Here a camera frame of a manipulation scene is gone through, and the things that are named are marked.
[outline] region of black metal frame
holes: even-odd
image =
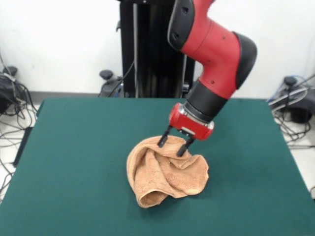
[[[195,61],[167,42],[174,2],[121,0],[123,74],[134,60],[136,68],[124,80],[125,97],[181,97],[183,83],[192,87]]]

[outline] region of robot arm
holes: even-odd
[[[199,80],[184,104],[176,104],[169,127],[158,145],[162,147],[171,128],[189,136],[178,151],[182,156],[195,139],[207,139],[214,117],[252,70],[257,48],[249,38],[230,32],[207,17],[214,0],[176,0],[168,28],[170,45],[203,65]]]

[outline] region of green table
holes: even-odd
[[[261,100],[234,99],[205,156],[204,191],[142,209],[126,158],[160,135],[174,99],[50,99],[0,206],[1,236],[310,236],[315,204]]]

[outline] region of orange towel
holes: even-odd
[[[169,136],[162,148],[161,136],[143,140],[128,156],[127,177],[143,208],[159,205],[168,195],[182,198],[200,193],[209,178],[209,166],[201,155],[188,151],[182,157],[176,152],[185,140]]]

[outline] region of white wall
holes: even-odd
[[[2,55],[29,90],[96,93],[122,72],[118,20],[115,0],[0,0]]]
[[[254,70],[237,97],[266,98],[285,75],[315,72],[314,9],[313,0],[213,4],[209,16],[258,46]],[[96,93],[100,70],[122,72],[118,20],[115,0],[0,0],[2,55],[30,90]]]

